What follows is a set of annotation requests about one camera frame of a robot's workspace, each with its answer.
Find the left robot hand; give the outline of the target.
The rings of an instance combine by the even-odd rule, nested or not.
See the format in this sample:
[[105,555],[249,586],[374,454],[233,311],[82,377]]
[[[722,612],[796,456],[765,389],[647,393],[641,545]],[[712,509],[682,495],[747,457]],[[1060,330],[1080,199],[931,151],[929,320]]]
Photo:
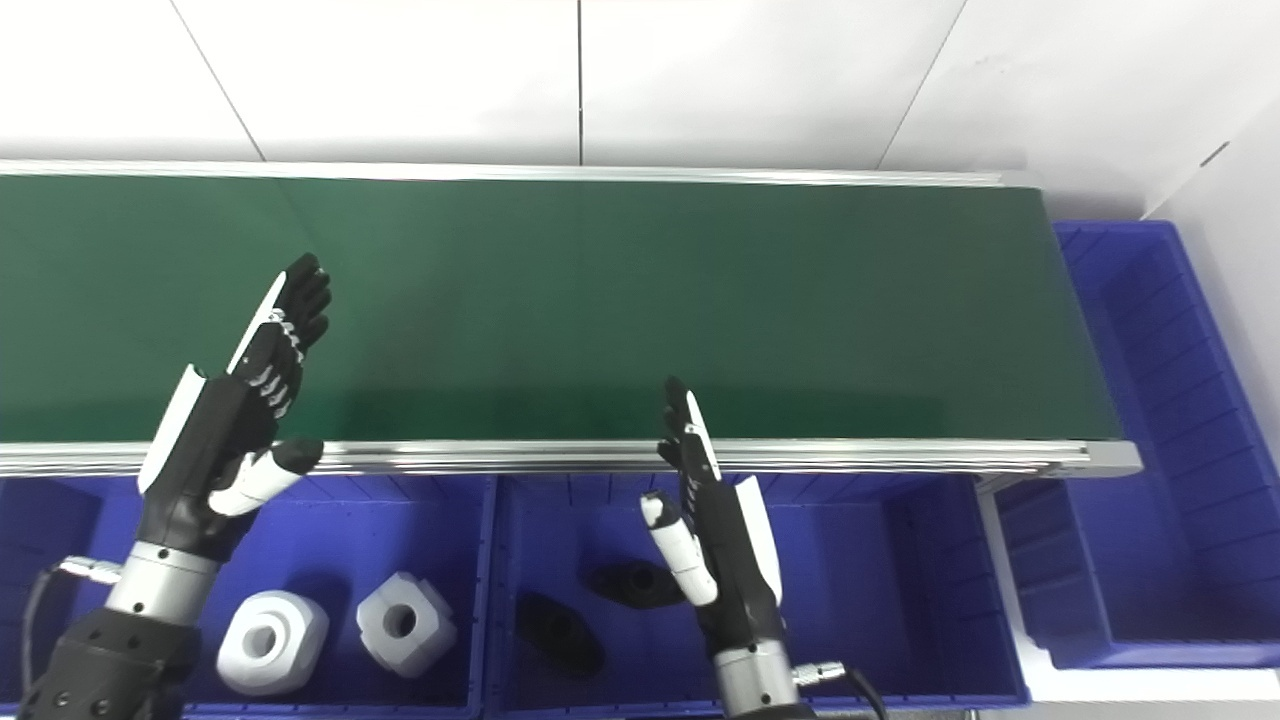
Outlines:
[[328,331],[330,301],[330,277],[306,252],[276,275],[224,372],[186,366],[137,477],[136,541],[228,562],[259,510],[225,515],[211,496],[253,468],[293,480],[315,468],[320,439],[278,448],[276,433],[301,391],[305,359]]

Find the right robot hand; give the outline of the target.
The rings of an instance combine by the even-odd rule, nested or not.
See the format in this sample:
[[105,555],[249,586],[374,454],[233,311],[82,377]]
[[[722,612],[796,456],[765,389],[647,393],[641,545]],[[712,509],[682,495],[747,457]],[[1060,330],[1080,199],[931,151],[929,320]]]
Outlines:
[[666,379],[664,395],[657,452],[678,488],[643,495],[645,527],[694,609],[709,657],[781,642],[780,556],[760,482],[724,478],[698,398],[680,378]]

